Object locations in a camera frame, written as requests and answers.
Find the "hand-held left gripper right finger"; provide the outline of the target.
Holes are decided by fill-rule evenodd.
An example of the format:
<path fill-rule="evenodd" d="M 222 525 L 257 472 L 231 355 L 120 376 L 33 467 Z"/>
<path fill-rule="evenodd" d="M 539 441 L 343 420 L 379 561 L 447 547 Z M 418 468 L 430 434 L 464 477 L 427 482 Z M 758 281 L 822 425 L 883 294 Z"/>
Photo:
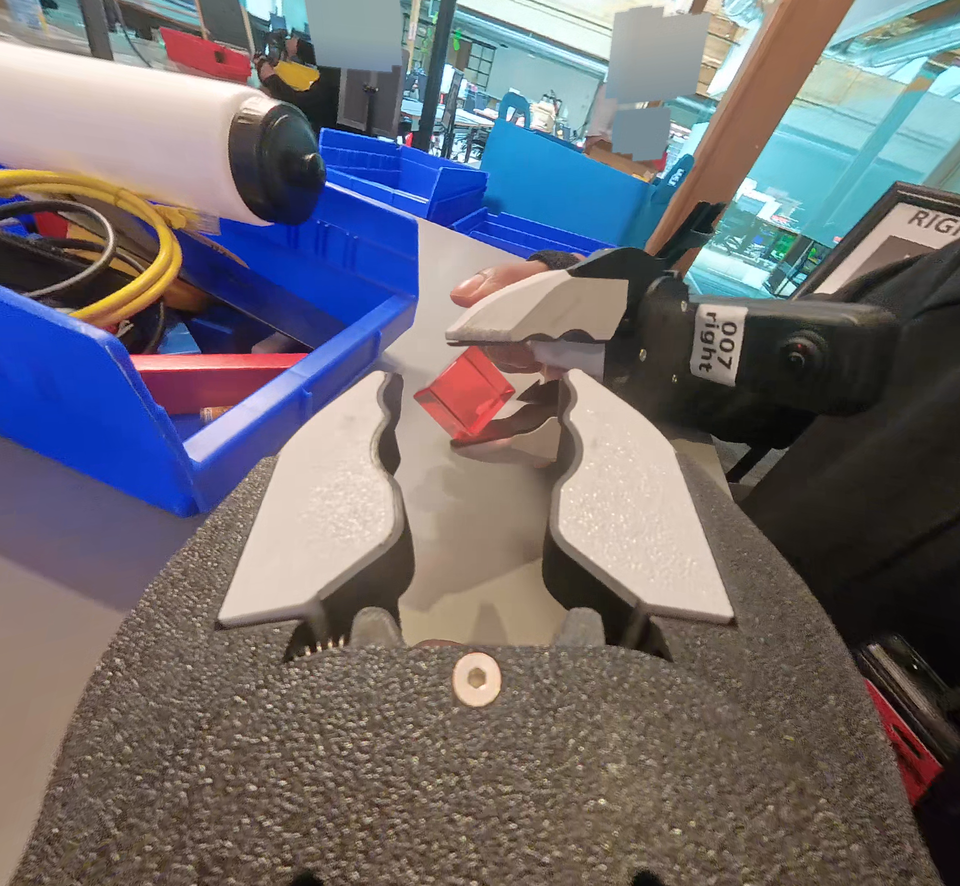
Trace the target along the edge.
<path fill-rule="evenodd" d="M 541 560 L 548 593 L 609 647 L 666 650 L 658 620 L 734 626 L 668 438 L 579 369 L 560 380 L 558 405 L 559 475 Z"/>

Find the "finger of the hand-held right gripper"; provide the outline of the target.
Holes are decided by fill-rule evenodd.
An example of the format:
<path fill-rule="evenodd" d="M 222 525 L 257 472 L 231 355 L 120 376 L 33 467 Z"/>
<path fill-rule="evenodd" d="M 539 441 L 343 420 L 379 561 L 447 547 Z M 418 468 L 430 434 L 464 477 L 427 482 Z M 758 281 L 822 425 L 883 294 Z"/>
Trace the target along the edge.
<path fill-rule="evenodd" d="M 445 332 L 449 344 L 525 340 L 605 342 L 624 316 L 629 282 L 572 276 L 566 270 L 511 284 L 466 309 Z"/>
<path fill-rule="evenodd" d="M 575 341 L 533 341 L 495 344 L 481 350 L 503 373 L 531 373 L 540 380 L 517 398 L 515 410 L 499 415 L 476 435 L 453 438 L 451 452 L 487 463 L 545 468 L 558 458 L 561 439 L 559 381 L 570 369 L 603 379 L 605 351 L 601 344 Z"/>

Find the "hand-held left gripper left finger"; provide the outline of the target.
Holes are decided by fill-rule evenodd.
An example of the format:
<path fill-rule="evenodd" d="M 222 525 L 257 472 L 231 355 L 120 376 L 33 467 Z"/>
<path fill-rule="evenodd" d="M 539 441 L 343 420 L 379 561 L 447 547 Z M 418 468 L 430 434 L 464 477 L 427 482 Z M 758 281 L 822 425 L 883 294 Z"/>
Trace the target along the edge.
<path fill-rule="evenodd" d="M 292 647 L 405 645 L 415 554 L 397 424 L 403 378 L 373 371 L 281 448 L 217 628 L 296 624 Z"/>

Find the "red transparent cube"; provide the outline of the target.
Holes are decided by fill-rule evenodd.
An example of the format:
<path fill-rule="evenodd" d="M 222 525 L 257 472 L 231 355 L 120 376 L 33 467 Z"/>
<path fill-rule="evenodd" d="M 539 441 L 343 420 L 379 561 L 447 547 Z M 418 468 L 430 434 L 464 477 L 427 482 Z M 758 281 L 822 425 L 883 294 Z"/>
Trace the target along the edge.
<path fill-rule="evenodd" d="M 470 346 L 414 400 L 453 441 L 473 441 L 516 394 L 515 388 L 476 346 Z"/>

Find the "blue plastic bin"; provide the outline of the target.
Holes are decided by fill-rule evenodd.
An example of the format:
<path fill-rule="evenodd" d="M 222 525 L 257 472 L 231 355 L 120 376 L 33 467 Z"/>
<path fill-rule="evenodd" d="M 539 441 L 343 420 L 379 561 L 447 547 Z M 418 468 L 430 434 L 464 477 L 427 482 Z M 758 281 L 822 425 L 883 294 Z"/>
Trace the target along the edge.
<path fill-rule="evenodd" d="M 522 259 L 529 259 L 544 251 L 588 257 L 595 252 L 619 245 L 643 247 L 663 213 L 662 209 L 641 208 L 630 220 L 627 231 L 616 236 L 613 244 L 508 213 L 495 215 L 487 208 L 481 208 L 456 221 L 451 228 Z"/>
<path fill-rule="evenodd" d="M 265 322 L 282 300 L 318 315 L 321 342 L 187 436 L 122 343 L 2 290 L 2 437 L 148 505 L 208 512 L 259 460 L 360 379 L 414 321 L 415 218 L 336 186 L 299 226 L 221 220 L 201 244 L 180 234 L 183 271 Z"/>
<path fill-rule="evenodd" d="M 324 129 L 318 151 L 329 183 L 444 227 L 484 203 L 485 172 L 414 148 Z"/>

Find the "person's right forearm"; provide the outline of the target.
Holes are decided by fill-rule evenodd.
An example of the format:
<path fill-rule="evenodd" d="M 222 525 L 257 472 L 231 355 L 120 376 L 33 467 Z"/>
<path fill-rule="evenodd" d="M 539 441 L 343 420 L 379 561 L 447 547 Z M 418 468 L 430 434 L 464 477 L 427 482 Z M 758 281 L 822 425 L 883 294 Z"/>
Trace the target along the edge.
<path fill-rule="evenodd" d="M 728 442 L 785 449 L 812 425 L 848 424 L 860 435 L 917 409 L 935 388 L 945 385 L 958 400 L 958 241 L 919 257 L 899 260 L 848 282 L 831 294 L 803 296 L 800 302 L 849 303 L 880 308 L 895 317 L 899 339 L 880 399 L 865 412 L 818 416 L 763 401 L 750 392 L 722 391 L 694 383 L 692 402 L 669 422 Z"/>

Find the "dark framed picture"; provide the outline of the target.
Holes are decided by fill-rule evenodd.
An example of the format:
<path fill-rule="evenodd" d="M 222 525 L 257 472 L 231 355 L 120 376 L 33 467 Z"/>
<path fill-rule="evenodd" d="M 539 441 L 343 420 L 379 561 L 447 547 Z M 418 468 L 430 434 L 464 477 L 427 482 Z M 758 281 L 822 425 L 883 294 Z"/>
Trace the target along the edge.
<path fill-rule="evenodd" d="M 957 193 L 894 183 L 799 286 L 794 297 L 834 294 L 851 281 L 958 242 Z"/>

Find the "long red box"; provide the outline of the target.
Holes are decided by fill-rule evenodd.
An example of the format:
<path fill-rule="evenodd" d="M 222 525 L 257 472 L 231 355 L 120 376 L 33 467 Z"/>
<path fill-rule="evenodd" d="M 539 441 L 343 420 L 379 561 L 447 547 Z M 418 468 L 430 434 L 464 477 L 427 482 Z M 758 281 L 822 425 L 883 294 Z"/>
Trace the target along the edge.
<path fill-rule="evenodd" d="M 282 354 L 147 354 L 130 361 L 169 414 L 232 408 L 306 358 Z"/>

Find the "person's black jacket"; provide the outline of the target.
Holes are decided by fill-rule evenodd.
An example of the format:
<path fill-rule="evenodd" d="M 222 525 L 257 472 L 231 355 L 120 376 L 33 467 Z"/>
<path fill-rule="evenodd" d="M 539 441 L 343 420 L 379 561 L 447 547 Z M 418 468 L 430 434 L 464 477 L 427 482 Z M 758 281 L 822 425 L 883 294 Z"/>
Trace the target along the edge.
<path fill-rule="evenodd" d="M 958 402 L 819 419 L 741 502 L 852 651 L 900 636 L 958 700 Z"/>

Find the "red plastic bin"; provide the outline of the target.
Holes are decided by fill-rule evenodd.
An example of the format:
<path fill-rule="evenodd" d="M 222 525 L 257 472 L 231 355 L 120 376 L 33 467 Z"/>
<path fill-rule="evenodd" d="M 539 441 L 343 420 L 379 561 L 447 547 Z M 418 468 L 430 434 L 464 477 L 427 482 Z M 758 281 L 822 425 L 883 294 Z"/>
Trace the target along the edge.
<path fill-rule="evenodd" d="M 182 72 L 248 84 L 253 68 L 246 52 L 174 28 L 161 27 L 159 35 L 168 60 Z"/>

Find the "white bottle with black cap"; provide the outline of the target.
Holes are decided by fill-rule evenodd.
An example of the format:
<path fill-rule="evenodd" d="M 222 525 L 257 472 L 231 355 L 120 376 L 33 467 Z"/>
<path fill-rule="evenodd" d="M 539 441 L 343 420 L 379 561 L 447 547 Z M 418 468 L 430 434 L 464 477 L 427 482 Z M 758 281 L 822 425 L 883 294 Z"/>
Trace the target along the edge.
<path fill-rule="evenodd" d="M 256 89 L 11 42 L 1 160 L 260 226 L 310 219 L 327 180 L 306 115 Z"/>

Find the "wooden post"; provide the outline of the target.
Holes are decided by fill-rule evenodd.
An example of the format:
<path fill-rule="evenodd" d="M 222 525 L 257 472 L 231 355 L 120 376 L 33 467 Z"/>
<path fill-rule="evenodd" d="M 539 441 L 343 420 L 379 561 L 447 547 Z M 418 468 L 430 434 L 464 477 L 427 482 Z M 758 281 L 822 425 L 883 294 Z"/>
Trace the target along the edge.
<path fill-rule="evenodd" d="M 699 203 L 729 203 L 855 0 L 775 0 L 646 250 L 658 254 Z"/>

